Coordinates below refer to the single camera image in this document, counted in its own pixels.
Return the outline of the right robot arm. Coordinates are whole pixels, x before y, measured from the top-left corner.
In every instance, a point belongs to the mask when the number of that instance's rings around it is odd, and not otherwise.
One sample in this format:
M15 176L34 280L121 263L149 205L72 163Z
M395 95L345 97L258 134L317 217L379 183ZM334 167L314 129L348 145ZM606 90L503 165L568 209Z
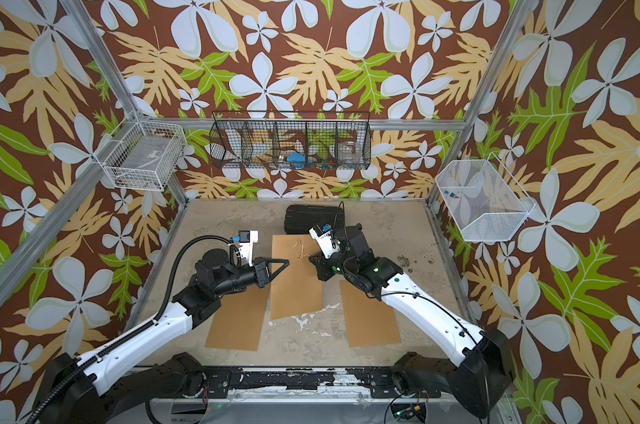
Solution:
M478 419L489 420L514 380L507 337L461 318L425 293L401 266L376 256L360 224L335 229L317 224L309 234L320 251L310 256L319 280L335 275L373 300L400 312L445 354L443 359L407 353L392 367L399 395L452 394Z

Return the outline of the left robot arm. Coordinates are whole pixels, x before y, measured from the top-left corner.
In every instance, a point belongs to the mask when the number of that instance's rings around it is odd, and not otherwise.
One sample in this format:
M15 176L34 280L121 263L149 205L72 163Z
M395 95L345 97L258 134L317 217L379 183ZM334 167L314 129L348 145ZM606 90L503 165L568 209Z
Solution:
M226 295L265 288L289 266L286 259L252 256L254 233L242 231L206 252L179 293L166 287L159 311L121 336L78 357L62 354L47 367L28 423L106 423L127 409L164 394L197 394L203 367L187 353L160 366L134 371L175 338L206 322Z

